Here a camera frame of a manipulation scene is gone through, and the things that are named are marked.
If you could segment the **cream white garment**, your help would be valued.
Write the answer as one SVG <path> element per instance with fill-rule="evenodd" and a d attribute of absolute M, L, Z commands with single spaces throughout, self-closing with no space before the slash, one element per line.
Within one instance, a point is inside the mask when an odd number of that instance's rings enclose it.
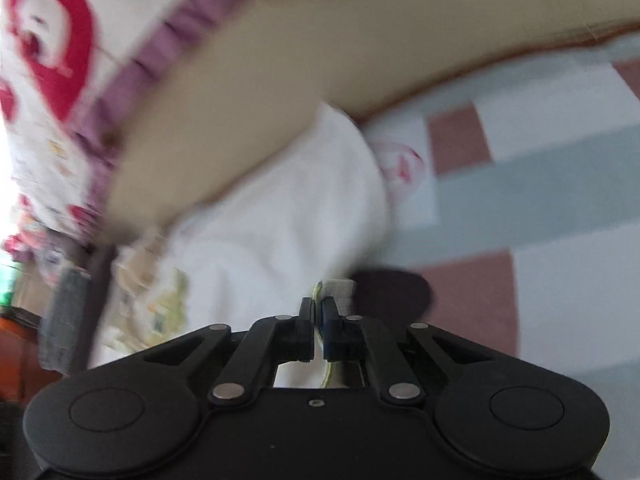
<path fill-rule="evenodd" d="M 378 163 L 329 105 L 282 153 L 218 202 L 119 248 L 89 363 L 100 366 L 194 330 L 247 330 L 296 315 L 317 284 L 344 278 L 390 229 Z"/>

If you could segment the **grey folded towel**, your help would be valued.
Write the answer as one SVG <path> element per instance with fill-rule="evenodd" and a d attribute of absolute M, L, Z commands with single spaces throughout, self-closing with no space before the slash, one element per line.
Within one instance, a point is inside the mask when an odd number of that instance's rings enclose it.
<path fill-rule="evenodd" d="M 58 280 L 38 328 L 39 363 L 45 370 L 72 371 L 89 285 L 89 274 L 77 266 L 68 266 Z"/>

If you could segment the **checkered floor rug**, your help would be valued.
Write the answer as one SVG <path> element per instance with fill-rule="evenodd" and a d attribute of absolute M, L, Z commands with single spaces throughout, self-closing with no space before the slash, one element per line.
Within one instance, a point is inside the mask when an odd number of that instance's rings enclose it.
<path fill-rule="evenodd" d="M 478 70 L 362 128 L 392 192 L 382 266 L 438 327 L 584 382 L 639 474 L 639 36 Z"/>

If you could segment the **beige bed base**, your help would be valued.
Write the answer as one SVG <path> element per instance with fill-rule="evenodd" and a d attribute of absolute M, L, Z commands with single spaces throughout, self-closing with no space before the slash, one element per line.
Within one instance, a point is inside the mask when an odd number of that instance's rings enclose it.
<path fill-rule="evenodd" d="M 212 200 L 321 103 L 360 118 L 498 54 L 638 19 L 639 0 L 253 0 L 120 128 L 100 239 L 126 242 Z"/>

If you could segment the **cartoon quilt with purple ruffle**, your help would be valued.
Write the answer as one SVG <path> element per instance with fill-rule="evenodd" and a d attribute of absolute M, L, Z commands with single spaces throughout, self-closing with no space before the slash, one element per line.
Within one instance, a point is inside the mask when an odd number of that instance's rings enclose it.
<path fill-rule="evenodd" d="M 26 207 L 84 242 L 119 159 L 106 143 L 246 0 L 1 0 L 1 110 Z"/>

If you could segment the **red-brown wooden drawer cabinet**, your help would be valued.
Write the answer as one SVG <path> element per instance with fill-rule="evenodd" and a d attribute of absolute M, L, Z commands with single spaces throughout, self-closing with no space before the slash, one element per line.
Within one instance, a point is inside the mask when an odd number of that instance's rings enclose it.
<path fill-rule="evenodd" d="M 44 387 L 62 378 L 44 370 L 38 358 L 37 332 L 2 316 L 0 321 L 0 394 L 2 401 L 26 406 Z"/>

